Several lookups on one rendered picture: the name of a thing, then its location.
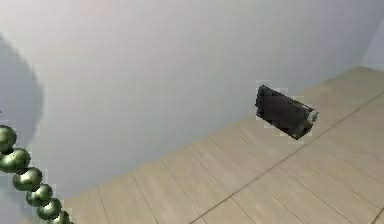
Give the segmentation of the black rectangular bin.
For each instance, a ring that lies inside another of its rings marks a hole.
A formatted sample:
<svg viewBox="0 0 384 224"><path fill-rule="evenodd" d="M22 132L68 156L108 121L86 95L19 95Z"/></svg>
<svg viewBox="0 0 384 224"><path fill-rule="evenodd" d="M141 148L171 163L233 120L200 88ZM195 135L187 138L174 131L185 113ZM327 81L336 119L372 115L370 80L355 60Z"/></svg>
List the black rectangular bin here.
<svg viewBox="0 0 384 224"><path fill-rule="evenodd" d="M256 115L295 140L306 135L319 112L265 85L257 90Z"/></svg>

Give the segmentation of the green beaded house plant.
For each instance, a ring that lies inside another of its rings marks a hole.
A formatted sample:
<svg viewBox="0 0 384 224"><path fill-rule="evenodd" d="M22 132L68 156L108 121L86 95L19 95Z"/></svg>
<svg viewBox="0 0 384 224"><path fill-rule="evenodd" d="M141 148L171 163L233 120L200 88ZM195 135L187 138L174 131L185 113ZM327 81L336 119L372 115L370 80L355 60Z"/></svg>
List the green beaded house plant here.
<svg viewBox="0 0 384 224"><path fill-rule="evenodd" d="M30 165L30 153L16 147L16 141L16 132L0 125L0 171L13 175L14 188L26 193L26 202L36 208L40 219L47 224L74 224L60 200L54 197L52 187L43 182L42 171Z"/></svg>

